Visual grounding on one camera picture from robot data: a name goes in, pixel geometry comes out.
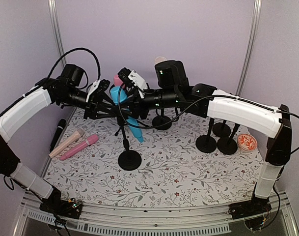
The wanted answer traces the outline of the left aluminium frame post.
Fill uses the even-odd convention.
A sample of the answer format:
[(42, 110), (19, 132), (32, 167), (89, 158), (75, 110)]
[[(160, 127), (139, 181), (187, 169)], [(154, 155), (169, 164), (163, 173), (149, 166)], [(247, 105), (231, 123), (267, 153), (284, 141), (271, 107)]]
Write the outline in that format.
[(62, 37), (58, 22), (58, 15), (57, 15), (57, 9), (56, 9), (56, 1), (55, 0), (49, 0), (49, 15), (51, 19), (52, 29), (54, 33), (54, 39), (58, 51), (59, 58), (54, 64), (54, 70), (58, 64), (61, 64), (62, 66), (62, 73), (58, 78), (56, 79), (56, 82), (54, 84), (54, 93), (56, 96), (56, 102), (62, 103), (67, 102), (67, 99), (70, 100), (72, 93), (76, 91), (75, 84), (72, 81), (72, 77), (76, 73), (76, 66), (67, 64), (66, 62), (66, 56), (67, 54), (64, 51), (63, 43), (62, 43)]

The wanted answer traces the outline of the orange patterned small bowl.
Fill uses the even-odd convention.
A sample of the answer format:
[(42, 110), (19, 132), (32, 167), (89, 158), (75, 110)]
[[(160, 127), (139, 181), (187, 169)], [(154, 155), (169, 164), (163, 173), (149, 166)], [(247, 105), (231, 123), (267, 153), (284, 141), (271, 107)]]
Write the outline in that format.
[(240, 134), (237, 138), (237, 144), (244, 151), (253, 151), (257, 148), (257, 141), (250, 134)]

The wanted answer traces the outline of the floral table mat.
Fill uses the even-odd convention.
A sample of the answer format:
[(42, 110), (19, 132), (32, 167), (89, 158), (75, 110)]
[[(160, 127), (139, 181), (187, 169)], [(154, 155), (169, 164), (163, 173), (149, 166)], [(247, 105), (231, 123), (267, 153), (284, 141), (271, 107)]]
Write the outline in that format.
[(142, 158), (138, 169), (118, 165), (123, 138), (116, 119), (85, 120), (77, 109), (64, 132), (97, 134), (98, 141), (71, 158), (51, 160), (45, 180), (66, 199), (121, 207), (194, 207), (245, 201), (252, 195), (264, 159), (255, 150), (225, 155), (202, 153), (196, 139), (207, 133), (208, 120), (183, 114), (166, 131), (143, 130), (139, 142), (126, 128), (132, 150)]

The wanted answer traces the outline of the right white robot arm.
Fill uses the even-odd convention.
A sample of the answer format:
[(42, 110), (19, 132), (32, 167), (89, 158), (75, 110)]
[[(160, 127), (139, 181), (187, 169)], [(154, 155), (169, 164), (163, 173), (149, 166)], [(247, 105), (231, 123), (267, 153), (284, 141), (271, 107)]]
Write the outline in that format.
[(246, 204), (249, 214), (257, 214), (265, 206), (281, 169), (291, 156), (292, 126), (289, 109), (262, 105), (228, 94), (206, 84), (189, 85), (184, 65), (179, 60), (166, 60), (155, 65), (160, 89), (150, 90), (134, 70), (123, 68), (118, 77), (127, 87), (140, 90), (131, 108), (141, 110), (179, 108), (196, 116), (231, 121), (267, 136), (265, 163), (254, 188), (254, 197)]

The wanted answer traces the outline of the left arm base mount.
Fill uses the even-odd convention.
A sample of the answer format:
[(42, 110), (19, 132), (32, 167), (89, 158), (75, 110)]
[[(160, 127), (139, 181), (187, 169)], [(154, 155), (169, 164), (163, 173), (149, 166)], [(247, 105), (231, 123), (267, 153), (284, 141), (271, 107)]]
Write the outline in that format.
[(54, 189), (50, 196), (42, 199), (41, 202), (40, 210), (55, 213), (58, 216), (79, 219), (82, 212), (82, 200), (75, 198), (63, 200), (58, 189)]

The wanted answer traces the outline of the black tripod shock-mount stand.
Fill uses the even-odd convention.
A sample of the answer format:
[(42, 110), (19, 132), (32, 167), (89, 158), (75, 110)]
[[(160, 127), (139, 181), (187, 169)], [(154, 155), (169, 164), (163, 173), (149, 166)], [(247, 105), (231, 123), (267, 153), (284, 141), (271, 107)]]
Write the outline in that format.
[(127, 123), (124, 121), (122, 117), (117, 117), (117, 124), (119, 126), (119, 129), (115, 132), (115, 136), (117, 137), (119, 132), (122, 132), (122, 135), (125, 136), (125, 129), (124, 126), (127, 125)]

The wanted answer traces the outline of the black microphone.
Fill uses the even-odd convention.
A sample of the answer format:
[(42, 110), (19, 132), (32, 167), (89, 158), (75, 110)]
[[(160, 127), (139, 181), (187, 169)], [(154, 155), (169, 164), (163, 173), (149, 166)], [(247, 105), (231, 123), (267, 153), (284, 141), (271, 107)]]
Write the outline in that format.
[(52, 151), (63, 131), (63, 129), (65, 128), (66, 126), (66, 120), (65, 119), (61, 119), (59, 122), (58, 122), (58, 125), (57, 125), (57, 128), (56, 128), (56, 131), (54, 133), (54, 136), (53, 136), (53, 139), (51, 141), (51, 144), (50, 144), (50, 149), (49, 151)]

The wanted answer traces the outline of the aluminium frame post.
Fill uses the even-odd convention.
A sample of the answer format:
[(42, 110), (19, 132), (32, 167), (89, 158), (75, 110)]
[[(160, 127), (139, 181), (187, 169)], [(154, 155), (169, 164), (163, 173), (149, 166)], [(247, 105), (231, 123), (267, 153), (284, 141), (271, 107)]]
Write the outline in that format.
[(54, 33), (54, 39), (58, 51), (59, 58), (54, 64), (54, 70), (58, 64), (61, 64), (62, 66), (62, 73), (58, 78), (56, 79), (56, 82), (54, 84), (54, 93), (56, 96), (56, 102), (62, 103), (67, 102), (67, 99), (70, 100), (72, 93), (76, 91), (75, 84), (72, 81), (72, 77), (76, 73), (76, 66), (67, 64), (66, 62), (66, 56), (67, 54), (64, 51), (63, 43), (62, 43), (62, 37), (58, 22), (58, 15), (57, 15), (57, 9), (56, 9), (56, 1), (55, 0), (49, 0), (49, 15), (51, 19), (52, 29)]
[(256, 36), (257, 36), (257, 31), (259, 28), (261, 7), (262, 7), (262, 1), (255, 0), (254, 6), (253, 6), (251, 26), (250, 26), (250, 31), (249, 31), (249, 39), (248, 39), (246, 52), (245, 52), (245, 59), (243, 62), (239, 82), (238, 82), (236, 93), (235, 93), (237, 96), (242, 95), (243, 89), (245, 87), (247, 73), (249, 70), (252, 52), (253, 52)]

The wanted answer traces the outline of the beige microphone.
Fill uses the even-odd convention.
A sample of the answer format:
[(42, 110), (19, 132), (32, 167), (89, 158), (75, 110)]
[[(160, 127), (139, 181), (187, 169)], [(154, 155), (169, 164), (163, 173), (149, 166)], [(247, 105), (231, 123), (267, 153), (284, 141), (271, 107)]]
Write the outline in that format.
[(167, 61), (167, 59), (165, 57), (161, 57), (161, 56), (156, 57), (155, 60), (154, 60), (155, 64), (159, 64), (159, 63), (164, 62), (164, 61)]
[(61, 144), (59, 144), (57, 147), (53, 149), (53, 151), (50, 152), (49, 157), (53, 158), (60, 154), (63, 150), (65, 150), (70, 144), (74, 143), (76, 140), (78, 140), (80, 137), (82, 137), (84, 134), (84, 130), (81, 128), (75, 130), (72, 135), (70, 135), (66, 140), (64, 140)]

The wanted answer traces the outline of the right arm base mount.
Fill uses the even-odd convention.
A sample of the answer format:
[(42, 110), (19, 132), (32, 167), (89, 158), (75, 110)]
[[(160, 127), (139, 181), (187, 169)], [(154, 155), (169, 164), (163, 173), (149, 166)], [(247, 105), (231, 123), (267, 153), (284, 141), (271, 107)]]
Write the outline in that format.
[(232, 216), (232, 219), (240, 219), (268, 212), (271, 209), (269, 198), (252, 197), (248, 201), (230, 204), (228, 213)]

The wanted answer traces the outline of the short pink microphone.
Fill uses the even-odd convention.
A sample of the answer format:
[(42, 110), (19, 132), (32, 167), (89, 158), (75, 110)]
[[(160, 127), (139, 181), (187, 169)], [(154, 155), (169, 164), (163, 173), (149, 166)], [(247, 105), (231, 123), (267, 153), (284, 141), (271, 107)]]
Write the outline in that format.
[(68, 150), (66, 153), (64, 153), (59, 159), (60, 161), (64, 161), (72, 156), (74, 156), (75, 154), (77, 154), (78, 152), (80, 152), (81, 150), (85, 149), (86, 147), (96, 143), (99, 140), (99, 137), (97, 134), (92, 134), (89, 137), (87, 137), (84, 141), (82, 141), (81, 143), (79, 143), (78, 145), (76, 145), (75, 147), (73, 147), (72, 149)]

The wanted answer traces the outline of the front aluminium rail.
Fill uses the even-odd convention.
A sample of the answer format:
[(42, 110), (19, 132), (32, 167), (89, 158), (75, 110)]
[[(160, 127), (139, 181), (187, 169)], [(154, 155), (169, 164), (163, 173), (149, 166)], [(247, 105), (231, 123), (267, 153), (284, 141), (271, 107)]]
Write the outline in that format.
[(24, 195), (15, 236), (299, 236), (286, 193), (270, 196), (271, 210), (235, 218), (230, 204), (180, 208), (129, 208), (85, 204), (79, 219), (59, 224)]

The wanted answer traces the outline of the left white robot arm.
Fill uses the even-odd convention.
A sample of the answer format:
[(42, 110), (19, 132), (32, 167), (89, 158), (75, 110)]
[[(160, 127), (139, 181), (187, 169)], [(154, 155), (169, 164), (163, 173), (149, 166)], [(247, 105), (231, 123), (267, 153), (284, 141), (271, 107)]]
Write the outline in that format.
[(54, 213), (62, 213), (65, 209), (65, 202), (57, 196), (60, 192), (23, 165), (8, 142), (35, 114), (54, 103), (84, 109), (85, 118), (97, 119), (98, 109), (104, 110), (102, 101), (104, 99), (110, 101), (105, 94), (110, 82), (98, 79), (90, 87), (89, 92), (84, 92), (78, 88), (83, 74), (82, 68), (74, 64), (66, 65), (59, 77), (41, 80), (0, 116), (0, 173), (46, 199), (47, 207)]

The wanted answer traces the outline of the tall pink microphone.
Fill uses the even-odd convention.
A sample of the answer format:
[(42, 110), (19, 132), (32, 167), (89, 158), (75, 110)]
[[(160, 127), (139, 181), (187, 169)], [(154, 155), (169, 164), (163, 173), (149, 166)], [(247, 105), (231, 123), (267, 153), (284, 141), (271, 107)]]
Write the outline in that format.
[(123, 84), (122, 80), (119, 78), (117, 74), (114, 76), (113, 82), (115, 86), (121, 86)]

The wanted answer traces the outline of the round stand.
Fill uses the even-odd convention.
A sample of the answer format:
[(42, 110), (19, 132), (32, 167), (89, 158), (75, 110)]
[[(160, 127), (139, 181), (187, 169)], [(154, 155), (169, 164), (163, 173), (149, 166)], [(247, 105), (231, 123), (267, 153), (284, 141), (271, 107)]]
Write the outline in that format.
[(152, 120), (152, 126), (154, 126), (157, 130), (168, 130), (172, 123), (171, 119), (168, 116), (164, 115), (164, 109), (160, 109), (161, 113), (158, 113), (158, 109), (156, 109), (156, 116)]
[(123, 136), (124, 151), (118, 157), (118, 165), (125, 171), (136, 170), (142, 162), (140, 154), (135, 150), (130, 150), (129, 141), (125, 134), (124, 125), (120, 126)]
[(214, 152), (217, 148), (216, 140), (211, 136), (212, 128), (214, 126), (214, 118), (210, 118), (208, 132), (206, 135), (201, 135), (196, 139), (195, 145), (197, 149), (203, 153)]
[(220, 138), (229, 137), (231, 134), (231, 128), (226, 124), (225, 120), (223, 122), (214, 124), (212, 131), (217, 137)]
[(227, 155), (236, 153), (238, 149), (237, 142), (234, 140), (234, 136), (237, 133), (240, 125), (235, 124), (229, 137), (221, 137), (217, 142), (217, 148), (220, 152)]

